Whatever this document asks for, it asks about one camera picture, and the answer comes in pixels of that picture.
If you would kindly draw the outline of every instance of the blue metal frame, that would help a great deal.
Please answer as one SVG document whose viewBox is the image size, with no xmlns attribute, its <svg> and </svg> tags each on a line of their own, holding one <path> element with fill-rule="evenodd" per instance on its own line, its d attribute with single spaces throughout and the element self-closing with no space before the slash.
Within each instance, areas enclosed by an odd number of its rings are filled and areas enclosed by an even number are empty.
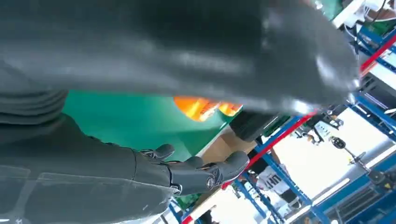
<svg viewBox="0 0 396 224">
<path fill-rule="evenodd" d="M 373 114 L 378 116 L 384 123 L 388 124 L 388 128 L 396 134 L 396 121 L 393 120 L 391 117 L 388 115 L 384 114 L 380 109 L 378 109 L 375 105 L 372 105 L 368 100 L 363 98 L 362 96 L 355 94 L 356 100 L 362 104 L 364 107 L 366 107 L 369 111 L 371 111 Z"/>
<path fill-rule="evenodd" d="M 250 195 L 249 191 L 245 188 L 245 186 L 243 186 L 243 184 L 241 182 L 239 182 L 238 180 L 235 180 L 234 182 L 235 182 L 235 185 L 239 188 L 239 190 L 245 195 L 245 198 L 247 198 L 252 203 L 252 205 L 257 209 L 259 214 L 263 218 L 266 218 L 267 215 L 265 214 L 264 210 L 256 203 L 256 201 Z"/>
<path fill-rule="evenodd" d="M 260 200 L 261 202 L 268 208 L 268 210 L 271 211 L 272 216 L 274 217 L 274 220 L 276 223 L 278 223 L 277 220 L 279 220 L 281 223 L 285 223 L 284 218 L 281 216 L 281 214 L 279 214 L 279 212 L 272 206 L 271 202 L 260 192 L 260 189 L 258 189 L 258 187 L 256 186 L 256 184 L 254 184 L 254 182 L 252 181 L 252 179 L 250 178 L 250 176 L 244 172 L 242 174 L 245 179 L 250 183 L 250 185 L 252 185 L 252 189 L 254 189 L 257 194 L 260 196 Z"/>
<path fill-rule="evenodd" d="M 368 123 L 370 123 L 372 126 L 377 128 L 382 134 L 385 134 L 388 138 L 392 139 L 393 141 L 396 142 L 396 135 L 389 134 L 389 131 L 386 130 L 384 127 L 378 125 L 377 122 L 375 122 L 372 117 L 367 117 L 365 113 L 363 113 L 360 109 L 358 109 L 356 106 L 351 105 L 351 104 L 345 104 L 347 107 L 349 107 L 351 110 L 353 110 L 356 114 L 361 116 L 363 119 L 365 119 Z"/>
<path fill-rule="evenodd" d="M 362 28 L 362 30 L 360 31 L 360 34 L 367 36 L 372 41 L 376 42 L 379 46 L 381 46 L 384 43 L 386 43 L 391 37 L 396 35 L 396 29 L 394 29 L 392 32 L 390 32 L 388 34 L 388 36 L 385 38 L 381 38 L 380 36 L 369 32 L 365 27 Z M 363 41 L 363 44 L 365 44 L 365 46 L 366 46 L 366 48 L 359 46 L 359 50 L 362 51 L 363 53 L 371 56 L 372 52 L 374 52 L 375 49 L 371 49 L 370 46 L 367 43 L 365 43 L 363 38 L 359 38 L 359 40 Z M 390 50 L 395 53 L 396 52 L 395 46 L 392 46 L 390 48 Z M 396 72 L 395 66 L 386 62 L 385 60 L 378 58 L 377 62 L 379 64 L 385 66 L 392 72 Z M 360 104 L 362 104 L 365 107 L 365 109 L 367 109 L 372 114 L 379 117 L 385 124 L 388 124 L 387 128 L 389 128 L 389 130 L 392 130 L 392 131 L 395 130 L 396 121 L 394 121 L 391 117 L 384 114 L 383 111 L 381 111 L 375 105 L 372 105 L 364 97 L 362 97 L 360 95 L 356 95 L 356 99 Z M 359 110 L 355 106 L 353 106 L 353 105 L 347 105 L 347 106 L 349 108 L 351 108 L 354 112 L 356 112 L 358 115 L 363 117 L 365 120 L 367 120 L 370 124 L 372 124 L 374 127 L 376 127 L 383 134 L 387 135 L 390 139 L 392 139 L 393 141 L 396 140 L 395 131 L 394 131 L 394 134 L 390 134 L 389 131 L 385 127 L 380 126 L 377 122 L 375 122 L 371 118 L 367 117 L 366 114 L 364 114 L 361 110 Z M 395 165 L 395 161 L 396 161 L 396 154 L 393 154 L 393 155 L 389 156 L 388 158 L 384 159 L 379 164 L 377 164 L 375 167 L 373 167 L 373 169 L 384 172 L 384 171 L 392 168 Z M 357 189 L 360 189 L 362 186 L 366 186 L 368 184 L 370 184 L 369 178 L 366 175 L 363 175 L 363 176 L 357 178 L 356 180 L 354 180 L 353 182 L 349 183 L 342 189 L 340 189 L 337 193 L 331 195 L 330 197 L 328 197 L 327 199 L 322 201 L 318 205 L 318 207 L 323 211 L 327 211 L 327 210 L 333 208 L 340 200 L 346 198 L 350 194 L 354 193 Z M 381 207 L 381 208 L 385 209 L 386 206 L 389 206 L 391 204 L 390 202 L 394 203 L 394 201 L 396 201 L 395 196 L 396 196 L 395 191 L 392 193 L 386 194 L 382 199 L 380 199 L 375 204 L 373 204 L 372 206 L 370 206 L 369 208 L 367 208 L 366 210 L 361 212 L 358 216 L 349 220 L 349 223 L 357 223 L 357 221 L 361 220 L 361 219 L 363 219 L 363 222 L 369 220 L 371 217 L 378 214 L 377 208 Z M 386 216 L 383 217 L 383 219 L 381 221 L 379 221 L 379 223 L 391 223 L 390 220 L 393 221 L 395 219 L 396 219 L 396 210 L 395 210 L 395 208 L 393 208 L 392 210 L 390 210 L 390 212 L 387 213 Z"/>
<path fill-rule="evenodd" d="M 370 205 L 368 208 L 366 208 L 364 211 L 360 212 L 353 218 L 347 220 L 345 223 L 368 223 L 373 217 L 377 216 L 380 211 L 388 211 L 394 209 L 395 206 L 395 200 L 396 200 L 396 191 L 393 191 L 391 193 L 385 194 L 381 199 L 379 199 L 377 202 L 374 204 Z M 393 217 L 392 214 L 387 214 L 385 217 L 382 219 L 384 221 L 388 220 L 390 217 Z"/>
<path fill-rule="evenodd" d="M 363 34 L 364 36 L 370 38 L 373 42 L 375 42 L 375 43 L 378 44 L 379 46 L 382 46 L 382 45 L 383 45 L 384 43 L 386 43 L 394 34 L 396 34 L 396 30 L 393 30 L 392 32 L 390 32 L 390 33 L 387 35 L 386 38 L 382 38 L 381 36 L 379 36 L 379 35 L 377 35 L 377 34 L 375 34 L 375 33 L 373 33 L 373 32 L 370 32 L 366 27 L 361 27 L 361 29 L 360 29 L 360 31 L 359 31 L 359 33 L 358 33 L 358 39 L 359 39 L 360 41 L 364 41 L 364 40 L 361 38 L 361 35 L 360 35 L 360 34 Z M 389 48 L 389 50 L 391 50 L 392 52 L 396 53 L 396 47 L 395 47 L 395 46 L 391 46 L 391 47 Z"/>
<path fill-rule="evenodd" d="M 169 210 L 172 212 L 173 216 L 176 218 L 179 224 L 182 223 L 182 218 L 178 215 L 175 208 L 169 203 Z"/>
<path fill-rule="evenodd" d="M 271 136 L 264 144 L 257 143 L 255 150 L 257 152 L 262 151 L 266 148 L 271 142 L 273 142 L 276 138 L 278 138 L 282 133 L 291 128 L 301 117 L 293 117 L 289 122 L 287 122 L 277 133 Z M 290 189 L 304 202 L 306 206 L 312 205 L 311 199 L 304 194 L 304 192 L 291 180 L 289 175 L 279 167 L 279 165 L 272 159 L 269 154 L 264 154 L 263 159 L 273 168 L 273 170 L 278 174 L 278 176 L 289 185 Z M 324 214 L 322 210 L 317 208 L 316 206 L 311 206 L 311 211 L 318 217 L 318 219 L 323 224 L 329 224 L 329 218 Z"/>
</svg>

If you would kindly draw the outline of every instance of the metal rack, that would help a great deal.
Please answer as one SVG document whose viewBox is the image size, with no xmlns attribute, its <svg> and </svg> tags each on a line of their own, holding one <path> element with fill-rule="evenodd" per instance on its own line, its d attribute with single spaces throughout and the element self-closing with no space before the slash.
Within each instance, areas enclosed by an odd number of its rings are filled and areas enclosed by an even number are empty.
<svg viewBox="0 0 396 224">
<path fill-rule="evenodd" d="M 176 218 L 178 223 L 182 223 L 182 217 L 176 212 L 175 208 L 173 207 L 172 203 L 169 203 L 169 210 L 172 212 L 173 216 Z"/>
<path fill-rule="evenodd" d="M 370 58 L 365 61 L 361 65 L 362 75 L 366 75 L 366 73 L 372 68 L 373 62 L 377 61 L 379 64 L 385 66 L 392 72 L 396 72 L 396 67 L 392 64 L 386 62 L 381 58 L 382 54 L 387 52 L 389 49 L 392 52 L 396 53 L 396 47 L 393 44 L 396 42 L 396 29 L 390 32 L 385 38 L 381 38 L 367 29 L 362 29 L 360 32 L 359 40 L 362 42 L 363 46 L 359 45 L 359 50 L 364 54 L 370 56 Z M 369 39 L 371 42 L 375 43 L 377 48 L 373 48 L 373 45 L 370 45 L 366 42 Z M 351 108 L 358 115 L 367 120 L 370 124 L 376 127 L 380 132 L 388 136 L 391 140 L 396 141 L 396 121 L 384 114 L 382 110 L 380 110 L 376 105 L 372 104 L 369 100 L 367 100 L 364 96 L 364 93 L 356 93 L 355 98 L 358 103 L 352 105 L 349 102 L 346 104 L 347 107 Z M 366 196 L 372 196 L 373 200 L 372 205 L 367 206 L 363 209 L 363 211 L 359 212 L 357 215 L 354 215 L 349 219 L 350 223 L 354 223 L 354 221 L 360 220 L 361 217 L 372 217 L 374 215 L 378 215 L 378 209 L 382 213 L 382 220 L 379 223 L 390 223 L 389 220 L 395 220 L 396 218 L 396 205 L 393 208 L 386 207 L 385 205 L 389 204 L 389 201 L 396 202 L 396 192 L 393 191 L 391 193 L 386 193 L 384 195 L 375 195 L 370 191 L 368 187 L 370 185 L 370 181 L 366 175 L 361 176 L 360 178 L 354 180 L 343 188 L 339 189 L 337 192 L 325 198 L 323 201 L 318 203 L 313 203 L 312 200 L 304 194 L 304 192 L 291 180 L 289 175 L 282 169 L 280 166 L 272 159 L 272 157 L 267 154 L 267 152 L 280 140 L 288 136 L 291 132 L 301 126 L 303 123 L 308 121 L 313 114 L 309 114 L 304 117 L 293 117 L 287 122 L 278 132 L 276 132 L 273 136 L 271 136 L 265 143 L 258 144 L 255 150 L 258 154 L 251 159 L 248 167 L 250 167 L 253 163 L 255 163 L 259 158 L 263 158 L 278 174 L 279 177 L 282 178 L 290 187 L 290 189 L 303 201 L 304 207 L 302 210 L 306 210 L 301 214 L 300 219 L 296 220 L 296 223 L 304 223 L 304 218 L 308 217 L 311 220 L 319 220 L 322 224 L 329 224 L 330 219 L 329 215 L 331 214 L 331 209 L 335 207 L 333 216 L 336 219 L 342 219 L 343 215 L 340 208 L 340 202 L 345 201 L 347 199 L 351 199 L 353 197 L 353 193 L 357 191 L 365 191 Z M 385 171 L 394 166 L 394 161 L 396 161 L 396 154 L 389 156 L 389 158 L 382 161 L 380 164 L 376 165 L 375 169 L 380 171 Z M 285 220 L 279 215 L 276 209 L 269 203 L 269 201 L 262 195 L 256 187 L 252 189 L 246 189 L 240 182 L 235 181 L 238 188 L 245 195 L 245 197 L 257 208 L 259 213 L 265 217 L 265 212 L 261 209 L 261 207 L 255 202 L 255 200 L 250 195 L 250 191 L 255 190 L 259 196 L 260 200 L 268 207 L 271 211 L 272 216 L 276 223 L 284 223 Z M 224 184 L 223 189 L 228 186 L 230 183 Z"/>
<path fill-rule="evenodd" d="M 396 68 L 391 65 L 390 63 L 386 62 L 384 59 L 381 58 L 381 55 L 389 49 L 390 51 L 396 53 L 396 47 L 393 46 L 393 44 L 396 42 L 396 29 L 390 32 L 385 38 L 381 38 L 371 32 L 369 32 L 367 29 L 363 28 L 361 31 L 361 35 L 364 35 L 366 38 L 369 38 L 372 42 L 376 43 L 378 45 L 378 50 L 375 50 L 372 48 L 371 45 L 367 44 L 365 42 L 365 38 L 360 36 L 359 40 L 362 41 L 364 47 L 359 46 L 359 49 L 361 52 L 367 54 L 370 56 L 370 58 L 363 63 L 361 66 L 361 71 L 362 72 L 367 72 L 369 69 L 371 69 L 372 63 L 374 61 L 377 61 L 379 64 L 385 66 L 392 72 L 396 72 Z M 370 124 L 372 124 L 374 127 L 376 127 L 380 132 L 388 136 L 391 140 L 396 141 L 396 120 L 392 119 L 388 115 L 384 114 L 383 111 L 381 111 L 376 105 L 370 103 L 364 95 L 361 95 L 359 93 L 355 94 L 355 99 L 357 100 L 358 103 L 352 105 L 350 103 L 346 104 L 349 108 L 351 108 L 354 112 L 356 112 L 358 115 L 363 117 L 365 120 L 367 120 Z M 337 203 L 345 198 L 347 198 L 352 192 L 355 192 L 357 189 L 362 190 L 364 186 L 367 186 L 369 183 L 368 178 L 364 175 L 361 178 L 358 178 L 356 181 L 353 183 L 350 183 L 347 187 L 339 190 L 336 194 L 333 194 L 332 196 L 328 197 L 324 201 L 320 202 L 320 204 L 316 205 L 312 203 L 312 200 L 303 193 L 303 191 L 290 179 L 288 174 L 280 168 L 280 166 L 272 159 L 272 157 L 267 154 L 268 150 L 273 147 L 277 142 L 279 142 L 283 137 L 287 136 L 289 133 L 294 131 L 300 124 L 302 124 L 303 121 L 306 121 L 310 118 L 310 115 L 301 118 L 301 117 L 294 117 L 289 121 L 286 125 L 283 126 L 277 133 L 275 133 L 272 137 L 270 137 L 264 144 L 259 144 L 255 150 L 259 152 L 257 155 L 257 158 L 253 158 L 251 160 L 251 163 L 254 163 L 257 161 L 259 157 L 262 157 L 278 174 L 279 177 L 282 178 L 290 187 L 290 189 L 300 197 L 300 199 L 304 202 L 304 205 L 306 208 L 309 208 L 310 211 L 307 211 L 305 215 L 301 216 L 302 218 L 304 217 L 312 217 L 312 214 L 317 217 L 317 219 L 323 223 L 323 224 L 329 224 L 330 219 L 326 215 L 328 213 L 327 211 L 334 205 L 337 205 Z M 376 169 L 379 170 L 386 170 L 389 169 L 389 167 L 394 165 L 394 160 L 396 159 L 396 155 L 391 156 L 384 162 L 382 162 L 380 165 L 376 167 Z M 385 195 L 381 195 L 381 198 L 378 200 L 378 198 L 375 198 L 377 200 L 374 204 L 369 206 L 368 208 L 365 208 L 362 212 L 360 212 L 358 215 L 354 216 L 352 219 L 349 220 L 350 223 L 356 223 L 356 221 L 359 220 L 360 216 L 367 216 L 367 217 L 372 217 L 374 215 L 377 215 L 378 213 L 378 208 L 380 207 L 379 205 L 384 205 L 384 204 L 389 204 L 389 201 L 393 200 L 393 204 L 396 198 L 396 191 L 392 191 L 391 193 L 387 193 Z M 269 206 L 269 210 L 273 211 L 273 206 Z M 396 220 L 396 206 L 394 208 L 383 208 L 382 210 L 383 217 L 381 220 L 379 220 L 379 223 L 391 223 L 390 221 Z M 340 218 L 340 212 L 337 209 L 336 206 L 336 217 Z M 276 210 L 273 212 L 273 216 L 277 216 Z"/>
</svg>

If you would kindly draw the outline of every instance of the white shirt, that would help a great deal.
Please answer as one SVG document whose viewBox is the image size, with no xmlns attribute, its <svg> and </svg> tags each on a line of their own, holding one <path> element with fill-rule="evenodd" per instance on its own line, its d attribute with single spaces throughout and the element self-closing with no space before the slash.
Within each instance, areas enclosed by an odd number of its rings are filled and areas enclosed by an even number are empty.
<svg viewBox="0 0 396 224">
<path fill-rule="evenodd" d="M 286 167 L 283 164 L 280 164 L 280 166 L 286 171 Z M 274 191 L 278 195 L 283 194 L 289 189 L 289 186 L 286 184 L 286 182 L 276 174 L 271 166 L 267 166 L 265 170 L 258 175 L 256 185 L 263 190 Z"/>
</svg>

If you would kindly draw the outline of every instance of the green work surface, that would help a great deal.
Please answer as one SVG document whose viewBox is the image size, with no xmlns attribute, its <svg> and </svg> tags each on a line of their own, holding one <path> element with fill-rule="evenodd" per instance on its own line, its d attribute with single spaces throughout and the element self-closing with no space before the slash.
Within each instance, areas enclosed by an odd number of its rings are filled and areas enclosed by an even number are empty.
<svg viewBox="0 0 396 224">
<path fill-rule="evenodd" d="M 172 97 L 71 91 L 64 112 L 81 130 L 104 142 L 137 150 L 172 144 L 170 160 L 184 161 L 205 147 L 232 118 L 221 112 L 205 122 L 182 114 Z"/>
<path fill-rule="evenodd" d="M 341 11 L 342 4 L 340 0 L 310 0 L 314 7 L 322 11 L 325 17 L 333 20 Z"/>
</svg>

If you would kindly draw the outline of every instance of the cardboard box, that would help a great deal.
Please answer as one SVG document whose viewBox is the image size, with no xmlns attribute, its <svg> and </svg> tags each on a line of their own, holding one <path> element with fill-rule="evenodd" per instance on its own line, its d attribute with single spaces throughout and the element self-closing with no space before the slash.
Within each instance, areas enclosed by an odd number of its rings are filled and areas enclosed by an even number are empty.
<svg viewBox="0 0 396 224">
<path fill-rule="evenodd" d="M 255 141 L 242 141 L 231 129 L 227 129 L 207 147 L 201 157 L 205 163 L 224 161 L 231 153 L 235 151 L 249 153 L 256 145 Z"/>
</svg>

